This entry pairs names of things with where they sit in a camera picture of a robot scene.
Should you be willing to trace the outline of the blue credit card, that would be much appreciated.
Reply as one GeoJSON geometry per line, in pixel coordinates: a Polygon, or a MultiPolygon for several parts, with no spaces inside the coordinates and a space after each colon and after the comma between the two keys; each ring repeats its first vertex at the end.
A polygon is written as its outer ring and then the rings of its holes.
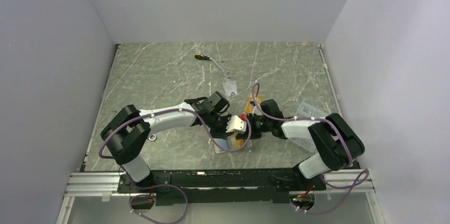
{"type": "Polygon", "coordinates": [[[222,149],[226,149],[227,151],[233,150],[232,138],[228,136],[226,139],[215,139],[216,143],[219,145],[218,149],[221,152],[222,149]]]}

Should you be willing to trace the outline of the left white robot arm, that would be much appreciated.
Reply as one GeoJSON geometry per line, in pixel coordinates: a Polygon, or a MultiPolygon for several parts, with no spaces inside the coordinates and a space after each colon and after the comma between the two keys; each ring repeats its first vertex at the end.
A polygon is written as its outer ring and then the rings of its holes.
{"type": "Polygon", "coordinates": [[[109,158],[129,174],[132,186],[146,192],[154,181],[151,169],[141,156],[146,140],[162,131],[197,125],[203,125],[211,138],[226,138],[230,135],[227,123],[231,116],[226,114],[229,106],[229,101],[217,91],[209,97],[185,99],[178,105],[155,110],[138,110],[134,105],[127,105],[101,131],[103,144],[99,157],[106,158],[103,150],[107,148],[109,158]]]}

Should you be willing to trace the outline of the white printed credit card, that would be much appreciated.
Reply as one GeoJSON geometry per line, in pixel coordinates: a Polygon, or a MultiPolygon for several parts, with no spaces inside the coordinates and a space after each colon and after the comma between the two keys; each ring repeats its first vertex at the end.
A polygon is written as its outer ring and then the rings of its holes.
{"type": "Polygon", "coordinates": [[[224,92],[227,97],[233,97],[238,94],[237,91],[237,82],[234,80],[226,80],[222,83],[222,86],[224,88],[224,92]]]}

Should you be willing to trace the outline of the beige leather card holder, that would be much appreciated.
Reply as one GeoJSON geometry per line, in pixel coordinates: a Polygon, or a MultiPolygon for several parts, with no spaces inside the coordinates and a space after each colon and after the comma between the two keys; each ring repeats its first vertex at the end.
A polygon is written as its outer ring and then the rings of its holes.
{"type": "MultiPolygon", "coordinates": [[[[226,139],[214,139],[214,141],[227,151],[237,150],[245,144],[246,140],[246,137],[244,139],[238,139],[238,135],[238,133],[233,133],[233,135],[228,136],[226,139]]],[[[253,146],[252,140],[246,144],[246,147],[251,146],[253,146]]],[[[217,154],[226,152],[221,150],[217,145],[214,145],[214,149],[217,154]]]]}

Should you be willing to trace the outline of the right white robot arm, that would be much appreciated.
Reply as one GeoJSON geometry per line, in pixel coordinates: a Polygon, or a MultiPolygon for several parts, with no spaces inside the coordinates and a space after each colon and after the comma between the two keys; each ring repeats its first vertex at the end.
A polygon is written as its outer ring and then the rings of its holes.
{"type": "Polygon", "coordinates": [[[252,139],[270,132],[279,139],[306,139],[314,144],[315,153],[295,166],[292,182],[298,189],[306,189],[318,175],[351,165],[365,152],[361,139],[338,113],[325,117],[284,117],[273,99],[261,102],[255,109],[262,113],[247,115],[252,139]]]}

